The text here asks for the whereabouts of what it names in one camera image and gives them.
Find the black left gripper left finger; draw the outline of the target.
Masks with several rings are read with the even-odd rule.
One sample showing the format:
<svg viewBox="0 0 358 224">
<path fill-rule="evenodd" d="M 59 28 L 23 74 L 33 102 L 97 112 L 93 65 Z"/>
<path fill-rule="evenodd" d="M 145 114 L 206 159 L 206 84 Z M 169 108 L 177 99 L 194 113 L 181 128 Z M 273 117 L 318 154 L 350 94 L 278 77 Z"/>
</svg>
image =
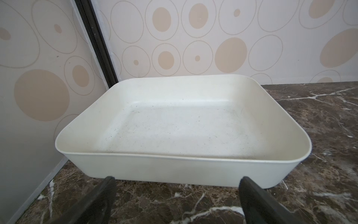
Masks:
<svg viewBox="0 0 358 224">
<path fill-rule="evenodd" d="M 107 224 L 116 197 L 116 180 L 108 176 L 52 224 Z"/>
</svg>

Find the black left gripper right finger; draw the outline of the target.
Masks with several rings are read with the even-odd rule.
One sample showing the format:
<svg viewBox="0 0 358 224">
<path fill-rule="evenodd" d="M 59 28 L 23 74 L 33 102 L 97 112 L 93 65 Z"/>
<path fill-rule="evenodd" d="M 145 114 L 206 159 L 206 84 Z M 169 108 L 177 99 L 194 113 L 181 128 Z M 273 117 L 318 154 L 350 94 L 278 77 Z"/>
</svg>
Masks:
<svg viewBox="0 0 358 224">
<path fill-rule="evenodd" d="M 241 179 L 239 197 L 247 224 L 302 224 L 251 178 Z"/>
</svg>

